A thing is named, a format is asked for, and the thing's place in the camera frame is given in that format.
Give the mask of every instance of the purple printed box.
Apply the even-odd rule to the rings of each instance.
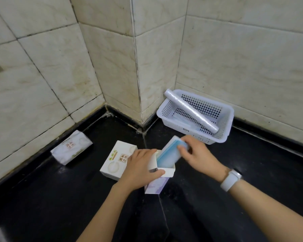
[[[149,171],[156,171],[157,169],[162,169],[165,171],[165,174],[162,175],[160,178],[147,184],[145,186],[145,194],[159,195],[161,193],[163,187],[167,183],[168,179],[170,177],[174,176],[175,165],[172,168],[158,168],[157,167],[156,157],[157,157],[158,153],[160,153],[160,150],[157,150],[157,152],[155,154],[153,154],[153,156],[150,159],[150,162],[148,164],[148,169],[149,169]]]

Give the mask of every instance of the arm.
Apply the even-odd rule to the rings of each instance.
[[[230,171],[222,165],[205,144],[192,136],[182,137],[192,149],[178,149],[184,159],[197,171],[222,183]],[[236,182],[229,193],[248,213],[255,224],[272,242],[303,241],[303,217],[264,194],[245,180]]]
[[[121,209],[129,194],[165,174],[164,170],[153,173],[148,171],[147,165],[155,152],[156,149],[140,149],[128,158],[127,167],[120,180],[113,185],[108,197],[77,242],[112,240]]]

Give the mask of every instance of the wristwatch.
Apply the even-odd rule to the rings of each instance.
[[[226,179],[221,183],[220,187],[227,192],[240,179],[242,179],[241,172],[236,169],[232,169]]]

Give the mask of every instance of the plastic wrap roll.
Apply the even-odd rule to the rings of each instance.
[[[173,101],[177,106],[179,106],[182,110],[184,110],[187,114],[193,117],[198,123],[204,126],[213,134],[216,134],[219,130],[219,127],[207,119],[203,114],[193,108],[188,102],[183,100],[177,94],[175,94],[172,90],[167,89],[164,95],[170,100]]]

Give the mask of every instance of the left hand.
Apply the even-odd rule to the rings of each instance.
[[[151,156],[157,149],[138,149],[127,160],[127,166],[121,178],[117,182],[118,186],[128,190],[130,193],[151,181],[165,174],[164,170],[149,172],[147,166]]]

